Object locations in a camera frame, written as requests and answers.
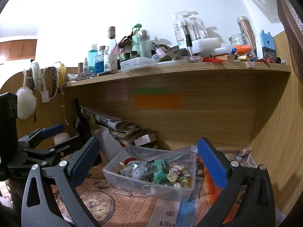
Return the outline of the red headband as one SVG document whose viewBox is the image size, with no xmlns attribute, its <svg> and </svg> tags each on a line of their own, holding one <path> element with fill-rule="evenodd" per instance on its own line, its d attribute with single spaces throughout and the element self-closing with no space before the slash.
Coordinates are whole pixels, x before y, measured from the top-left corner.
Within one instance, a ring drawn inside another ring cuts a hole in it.
<svg viewBox="0 0 303 227">
<path fill-rule="evenodd" d="M 137 159 L 136 158 L 134 158 L 134 157 L 131 157 L 131 158 L 128 158 L 128 159 L 125 159 L 124 160 L 124 162 L 123 162 L 123 164 L 126 166 L 129 162 L 131 162 L 131 161 L 137 161 Z"/>
</svg>

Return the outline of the teal green scrunchie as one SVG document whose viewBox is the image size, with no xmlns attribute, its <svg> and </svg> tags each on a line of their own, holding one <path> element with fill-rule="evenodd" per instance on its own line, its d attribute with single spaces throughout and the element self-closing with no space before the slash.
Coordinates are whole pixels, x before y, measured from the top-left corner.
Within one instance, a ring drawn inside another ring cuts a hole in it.
<svg viewBox="0 0 303 227">
<path fill-rule="evenodd" d="M 167 158 L 154 160 L 154 162 L 151 163 L 151 167 L 156 170 L 154 172 L 155 183 L 166 186 L 172 185 L 167 178 L 169 174 L 169 161 Z"/>
</svg>

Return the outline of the blue pencil sharpener box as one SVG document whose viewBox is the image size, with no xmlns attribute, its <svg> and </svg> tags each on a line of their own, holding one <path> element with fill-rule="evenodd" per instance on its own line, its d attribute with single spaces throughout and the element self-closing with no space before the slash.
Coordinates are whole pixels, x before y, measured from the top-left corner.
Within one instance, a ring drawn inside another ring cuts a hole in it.
<svg viewBox="0 0 303 227">
<path fill-rule="evenodd" d="M 270 32 L 265 33 L 264 30 L 261 30 L 259 36 L 261 42 L 261 56 L 263 58 L 277 58 L 273 36 Z"/>
</svg>

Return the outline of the vintage newspaper print mat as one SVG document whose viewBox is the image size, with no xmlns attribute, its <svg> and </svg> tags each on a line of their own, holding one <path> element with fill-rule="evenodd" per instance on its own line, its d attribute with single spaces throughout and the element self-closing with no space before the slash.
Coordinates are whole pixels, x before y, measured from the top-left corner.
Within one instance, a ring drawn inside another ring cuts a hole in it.
<svg viewBox="0 0 303 227">
<path fill-rule="evenodd" d="M 100 203 L 92 208 L 92 214 L 101 226 L 196 226 L 221 193 L 200 158 L 197 163 L 195 189 L 186 202 L 144 196 L 113 186 L 103 175 L 105 163 L 90 170 L 77 192 Z"/>
</svg>

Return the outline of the floral white scrunchie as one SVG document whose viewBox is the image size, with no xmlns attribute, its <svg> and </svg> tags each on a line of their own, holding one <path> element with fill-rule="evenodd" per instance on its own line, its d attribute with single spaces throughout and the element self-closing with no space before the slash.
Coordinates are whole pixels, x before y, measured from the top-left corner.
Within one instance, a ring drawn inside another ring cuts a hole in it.
<svg viewBox="0 0 303 227">
<path fill-rule="evenodd" d="M 174 187 L 190 188 L 192 174 L 184 165 L 174 165 L 167 175 L 167 179 Z"/>
</svg>

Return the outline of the translucent white plastic jug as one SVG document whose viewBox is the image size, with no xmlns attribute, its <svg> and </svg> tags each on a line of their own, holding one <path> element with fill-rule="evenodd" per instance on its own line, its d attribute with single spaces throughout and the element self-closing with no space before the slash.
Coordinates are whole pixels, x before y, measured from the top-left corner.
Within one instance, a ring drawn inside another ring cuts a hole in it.
<svg viewBox="0 0 303 227">
<path fill-rule="evenodd" d="M 93 136 L 100 141 L 101 152 L 107 162 L 110 162 L 123 150 L 123 147 L 111 135 L 108 128 L 95 124 L 91 128 L 91 132 Z"/>
</svg>

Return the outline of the green paper note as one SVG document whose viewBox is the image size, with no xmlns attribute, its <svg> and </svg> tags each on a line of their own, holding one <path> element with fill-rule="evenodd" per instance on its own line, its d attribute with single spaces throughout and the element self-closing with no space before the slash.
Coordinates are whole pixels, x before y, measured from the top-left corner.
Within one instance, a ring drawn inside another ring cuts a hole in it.
<svg viewBox="0 0 303 227">
<path fill-rule="evenodd" d="M 135 90 L 136 95 L 169 94 L 169 87 L 140 87 Z"/>
</svg>

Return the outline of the clear plastic storage box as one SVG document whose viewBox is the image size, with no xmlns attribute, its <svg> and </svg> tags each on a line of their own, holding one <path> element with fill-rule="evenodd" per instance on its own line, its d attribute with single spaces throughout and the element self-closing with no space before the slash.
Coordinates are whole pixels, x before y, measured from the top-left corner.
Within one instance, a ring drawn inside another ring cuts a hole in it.
<svg viewBox="0 0 303 227">
<path fill-rule="evenodd" d="M 186 202 L 195 189 L 196 153 L 127 145 L 103 173 L 114 186 L 144 196 Z"/>
</svg>

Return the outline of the mint green spray bottle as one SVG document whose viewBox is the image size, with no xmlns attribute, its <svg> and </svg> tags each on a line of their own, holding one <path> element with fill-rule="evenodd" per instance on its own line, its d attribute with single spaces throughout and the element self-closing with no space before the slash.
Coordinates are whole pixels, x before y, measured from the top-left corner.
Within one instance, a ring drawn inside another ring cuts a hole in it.
<svg viewBox="0 0 303 227">
<path fill-rule="evenodd" d="M 138 47 L 138 32 L 142 28 L 141 24 L 135 24 L 132 28 L 132 34 L 131 34 L 131 43 L 132 43 L 132 50 L 139 52 L 139 47 Z"/>
</svg>

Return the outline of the white mug with picture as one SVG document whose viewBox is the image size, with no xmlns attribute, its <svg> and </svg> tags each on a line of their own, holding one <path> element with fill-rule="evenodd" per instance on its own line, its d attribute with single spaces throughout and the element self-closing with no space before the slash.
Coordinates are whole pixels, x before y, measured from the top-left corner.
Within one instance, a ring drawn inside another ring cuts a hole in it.
<svg viewBox="0 0 303 227">
<path fill-rule="evenodd" d="M 115 72 L 118 70 L 118 56 L 114 54 L 104 55 L 104 71 Z"/>
</svg>

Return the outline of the glass jar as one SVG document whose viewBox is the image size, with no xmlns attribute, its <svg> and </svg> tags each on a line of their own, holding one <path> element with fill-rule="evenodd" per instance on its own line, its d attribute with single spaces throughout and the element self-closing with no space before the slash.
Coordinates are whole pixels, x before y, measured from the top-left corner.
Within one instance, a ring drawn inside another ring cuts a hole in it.
<svg viewBox="0 0 303 227">
<path fill-rule="evenodd" d="M 244 33 L 237 33 L 229 38 L 231 45 L 249 45 L 248 38 Z"/>
</svg>

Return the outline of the wooden shelf board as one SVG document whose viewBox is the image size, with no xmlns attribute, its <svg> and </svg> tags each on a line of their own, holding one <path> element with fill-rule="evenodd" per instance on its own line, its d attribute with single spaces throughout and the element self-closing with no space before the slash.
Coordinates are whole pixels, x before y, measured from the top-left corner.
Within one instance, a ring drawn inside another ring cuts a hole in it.
<svg viewBox="0 0 303 227">
<path fill-rule="evenodd" d="M 118 72 L 91 79 L 66 82 L 65 88 L 77 87 L 88 84 L 95 84 L 99 82 L 111 82 L 122 79 L 134 79 L 137 77 L 150 76 L 165 76 L 165 75 L 183 75 L 193 74 L 199 75 L 203 73 L 290 73 L 291 67 L 289 65 L 274 64 L 274 63 L 260 63 L 256 62 L 253 68 L 249 68 L 244 61 L 224 61 L 223 63 L 187 63 L 187 64 L 164 64 L 158 67 L 147 67 L 141 69 L 130 70 L 126 72 Z"/>
</svg>

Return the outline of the stack of newspapers and magazines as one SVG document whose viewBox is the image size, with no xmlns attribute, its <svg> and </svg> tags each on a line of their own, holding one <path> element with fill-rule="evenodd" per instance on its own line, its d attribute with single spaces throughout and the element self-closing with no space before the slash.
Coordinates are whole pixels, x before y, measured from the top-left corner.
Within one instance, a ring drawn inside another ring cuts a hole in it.
<svg viewBox="0 0 303 227">
<path fill-rule="evenodd" d="M 132 121 L 111 116 L 95 108 L 81 106 L 81 113 L 89 120 L 92 129 L 99 126 L 108 129 L 109 133 L 124 147 L 139 137 L 142 130 Z"/>
</svg>

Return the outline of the clear pump dispenser bottle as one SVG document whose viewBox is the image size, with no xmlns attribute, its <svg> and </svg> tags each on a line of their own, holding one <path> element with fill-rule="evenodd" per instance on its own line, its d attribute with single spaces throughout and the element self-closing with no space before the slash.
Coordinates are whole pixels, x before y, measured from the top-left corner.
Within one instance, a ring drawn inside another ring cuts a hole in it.
<svg viewBox="0 0 303 227">
<path fill-rule="evenodd" d="M 192 42 L 197 40 L 197 33 L 195 31 L 194 21 L 192 17 L 198 15 L 197 11 L 180 11 L 172 15 L 172 22 L 174 33 L 179 48 L 186 48 L 185 36 L 189 34 Z"/>
</svg>

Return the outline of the blue liquid bottle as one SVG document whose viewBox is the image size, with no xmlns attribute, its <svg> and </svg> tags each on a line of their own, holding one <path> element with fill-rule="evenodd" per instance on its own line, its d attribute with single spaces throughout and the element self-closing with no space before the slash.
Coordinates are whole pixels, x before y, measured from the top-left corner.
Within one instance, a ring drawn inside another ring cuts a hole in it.
<svg viewBox="0 0 303 227">
<path fill-rule="evenodd" d="M 95 73 L 95 57 L 98 55 L 97 44 L 93 44 L 88 52 L 88 67 L 89 71 Z"/>
</svg>

